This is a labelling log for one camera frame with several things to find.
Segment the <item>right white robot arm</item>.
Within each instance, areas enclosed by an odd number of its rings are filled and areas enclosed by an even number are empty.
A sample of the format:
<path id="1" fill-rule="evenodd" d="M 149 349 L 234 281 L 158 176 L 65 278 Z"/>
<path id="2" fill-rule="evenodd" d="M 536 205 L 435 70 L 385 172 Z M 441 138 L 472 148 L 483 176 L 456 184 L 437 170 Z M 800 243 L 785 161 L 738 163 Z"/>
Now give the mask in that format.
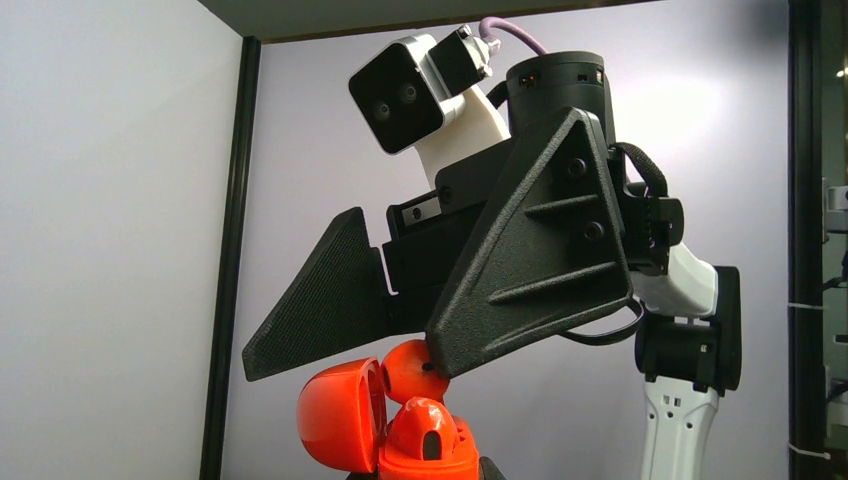
<path id="1" fill-rule="evenodd" d="M 497 479 L 450 380 L 559 335 L 635 339 L 648 428 L 641 475 L 696 479 L 719 399 L 741 374 L 740 275 L 683 244 L 684 212 L 638 147 L 615 138 L 602 57 L 542 54 L 489 94 L 484 61 L 399 45 L 349 90 L 380 146 L 413 148 L 425 194 L 338 214 L 245 346 L 256 381 L 390 336 L 383 359 L 302 389 L 301 441 L 351 479 Z"/>

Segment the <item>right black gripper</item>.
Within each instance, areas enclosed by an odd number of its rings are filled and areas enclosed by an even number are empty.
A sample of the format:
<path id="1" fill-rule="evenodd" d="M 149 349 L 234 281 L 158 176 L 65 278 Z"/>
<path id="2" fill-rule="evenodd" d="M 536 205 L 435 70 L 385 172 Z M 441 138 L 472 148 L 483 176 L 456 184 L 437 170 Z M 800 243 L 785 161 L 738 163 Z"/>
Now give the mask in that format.
<path id="1" fill-rule="evenodd" d="M 625 256 L 631 270 L 658 273 L 682 241 L 684 213 L 638 147 L 610 145 L 608 168 L 599 120 L 565 108 L 390 206 L 391 331 L 421 331 L 433 311 L 426 342 L 451 379 L 624 308 Z M 242 350 L 246 380 L 387 337 L 387 297 L 363 210 L 339 213 Z"/>

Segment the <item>red round cap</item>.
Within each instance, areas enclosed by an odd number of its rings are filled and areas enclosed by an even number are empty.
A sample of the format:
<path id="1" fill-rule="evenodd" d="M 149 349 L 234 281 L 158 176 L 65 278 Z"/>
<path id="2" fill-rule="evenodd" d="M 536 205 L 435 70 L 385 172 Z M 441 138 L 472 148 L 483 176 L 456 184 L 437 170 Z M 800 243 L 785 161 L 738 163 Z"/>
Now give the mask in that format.
<path id="1" fill-rule="evenodd" d="M 389 399 L 381 364 L 370 357 L 328 368 L 310 379 L 297 402 L 297 430 L 308 454 L 331 469 L 371 479 L 479 479 L 480 453 L 468 423 L 453 415 L 459 441 L 447 460 L 416 461 L 386 448 L 403 404 Z"/>

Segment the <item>red earbud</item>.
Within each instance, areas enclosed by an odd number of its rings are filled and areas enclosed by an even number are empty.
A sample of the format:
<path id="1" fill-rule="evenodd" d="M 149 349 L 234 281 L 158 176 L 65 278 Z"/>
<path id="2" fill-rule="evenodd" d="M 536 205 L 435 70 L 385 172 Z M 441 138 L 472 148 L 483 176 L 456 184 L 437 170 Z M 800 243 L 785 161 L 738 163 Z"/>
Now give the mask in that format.
<path id="1" fill-rule="evenodd" d="M 447 460 L 459 441 L 453 415 L 438 400 L 415 396 L 395 415 L 386 437 L 386 448 L 416 461 Z"/>
<path id="2" fill-rule="evenodd" d="M 449 380 L 439 376 L 425 340 L 405 341 L 393 348 L 381 364 L 382 384 L 386 396 L 404 404 L 414 397 L 440 402 Z"/>

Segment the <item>black frame post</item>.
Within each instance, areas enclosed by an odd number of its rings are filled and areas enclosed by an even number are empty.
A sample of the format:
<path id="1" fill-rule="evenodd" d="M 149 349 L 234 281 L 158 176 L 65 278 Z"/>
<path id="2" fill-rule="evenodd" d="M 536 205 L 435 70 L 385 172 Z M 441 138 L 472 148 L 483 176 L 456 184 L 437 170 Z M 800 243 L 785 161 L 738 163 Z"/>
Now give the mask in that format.
<path id="1" fill-rule="evenodd" d="M 822 303 L 821 13 L 789 6 L 789 476 L 821 479 L 825 458 Z"/>
<path id="2" fill-rule="evenodd" d="M 199 477 L 215 480 L 223 466 L 236 304 L 262 42 L 242 41 L 213 318 Z"/>

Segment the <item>left black frame post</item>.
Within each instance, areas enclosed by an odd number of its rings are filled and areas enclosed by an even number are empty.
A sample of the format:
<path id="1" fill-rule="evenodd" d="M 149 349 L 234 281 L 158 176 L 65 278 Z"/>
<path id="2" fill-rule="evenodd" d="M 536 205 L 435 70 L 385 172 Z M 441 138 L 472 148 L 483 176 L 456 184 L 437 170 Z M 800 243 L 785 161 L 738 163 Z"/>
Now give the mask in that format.
<path id="1" fill-rule="evenodd" d="M 215 480 L 223 466 L 236 304 L 262 42 L 242 41 L 213 318 L 199 477 Z"/>

